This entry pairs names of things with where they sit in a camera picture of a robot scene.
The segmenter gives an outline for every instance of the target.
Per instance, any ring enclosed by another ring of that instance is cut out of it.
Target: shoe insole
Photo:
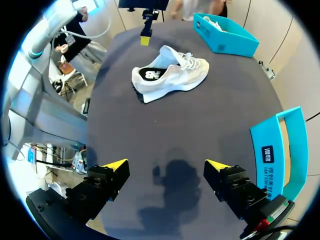
[[[140,69],[139,74],[146,81],[156,81],[161,78],[166,71],[166,68],[146,67]]]

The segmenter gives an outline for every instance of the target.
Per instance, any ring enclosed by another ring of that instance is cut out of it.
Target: chair
[[[61,56],[61,62],[64,63],[65,61],[66,61],[65,57],[62,55]],[[83,81],[85,86],[88,86],[86,78],[82,73],[78,72],[76,69],[73,69],[68,74],[61,74],[60,70],[57,68],[55,63],[52,61],[52,59],[50,59],[50,63],[49,63],[49,80],[50,80],[51,84],[55,83],[55,82],[61,82],[62,83],[61,91],[59,91],[57,93],[60,96],[65,95],[67,101],[69,101],[68,93],[72,92],[74,94],[76,92],[76,90],[73,87],[71,87],[68,82],[70,80],[73,80],[77,76],[78,76],[78,79],[80,79],[80,81],[77,82],[76,84],[78,84],[78,83]]]

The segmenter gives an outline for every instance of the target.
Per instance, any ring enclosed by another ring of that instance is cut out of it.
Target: shoelace
[[[183,71],[186,69],[193,70],[200,65],[200,61],[195,57],[193,57],[193,55],[190,52],[188,53],[179,52],[179,54],[181,57],[183,57],[184,60],[186,60],[186,64],[184,66],[181,66],[182,67],[181,70]]]

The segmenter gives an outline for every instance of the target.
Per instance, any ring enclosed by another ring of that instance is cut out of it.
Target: cable
[[[22,151],[12,141],[10,141],[10,140],[4,140],[4,141],[7,142],[8,144],[11,144],[23,156],[23,159],[16,159],[17,161],[26,160],[26,156],[22,153]]]
[[[291,221],[294,221],[294,222],[299,222],[299,221],[297,221],[297,220],[294,220],[294,219],[292,219],[292,218],[290,218],[290,217],[287,217],[286,219],[289,219],[289,220],[291,220]]]
[[[307,177],[319,176],[320,174],[307,175]]]
[[[254,235],[253,237],[250,237],[250,240],[259,240],[261,239],[261,237],[269,235],[269,234],[273,234],[276,232],[279,232],[281,230],[294,230],[296,227],[295,226],[279,226],[279,227],[275,227],[272,229],[268,229],[265,231],[261,231],[260,233],[258,233],[257,235]]]
[[[73,161],[74,158],[75,158],[75,157],[72,157],[72,158],[69,158],[69,159],[63,159],[63,158],[59,157],[56,152],[55,152],[55,154],[56,154],[57,156],[45,152],[45,148],[39,147],[39,146],[30,146],[30,148],[32,148],[32,149],[34,149],[34,150],[37,150],[37,151],[39,151],[39,152],[41,152],[41,153],[44,153],[44,154],[46,154],[46,155],[53,156],[53,157],[55,157],[55,158],[57,158],[57,159],[60,159],[61,161],[67,161],[67,162],[68,162],[68,161]],[[85,151],[87,151],[87,149],[82,149],[81,151],[79,151],[79,154],[81,154],[81,153],[83,153],[83,152],[85,152]]]
[[[108,27],[106,28],[106,30],[103,33],[96,35],[96,36],[85,36],[85,35],[81,35],[81,34],[78,34],[78,33],[72,32],[72,31],[66,31],[66,30],[62,30],[62,29],[58,33],[68,33],[68,34],[71,34],[71,35],[74,35],[74,36],[77,36],[77,37],[83,38],[83,39],[96,39],[96,38],[99,38],[102,35],[104,35],[106,32],[108,32],[108,30],[111,26],[111,18],[109,15],[108,15],[108,21],[109,21],[109,24],[108,24]]]
[[[320,112],[318,112],[316,115],[314,115],[314,116],[312,116],[312,117],[308,118],[308,119],[307,119],[307,120],[305,120],[304,122],[306,123],[306,122],[310,121],[311,119],[315,118],[315,117],[316,117],[316,116],[318,116],[319,114],[320,114]]]
[[[53,163],[53,162],[40,161],[40,160],[36,160],[35,162],[41,163],[41,164],[53,165],[53,166],[57,166],[57,167],[71,167],[72,166],[71,163]]]

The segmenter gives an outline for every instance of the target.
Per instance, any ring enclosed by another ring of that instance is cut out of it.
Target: person's hand
[[[79,9],[79,12],[83,15],[83,14],[88,14],[88,8],[86,6],[82,7]]]
[[[172,17],[172,19],[177,19],[178,18],[178,12],[177,11],[173,11],[171,13],[171,17]]]
[[[69,49],[69,45],[68,44],[63,44],[61,47],[60,47],[60,52],[62,54],[65,54]]]

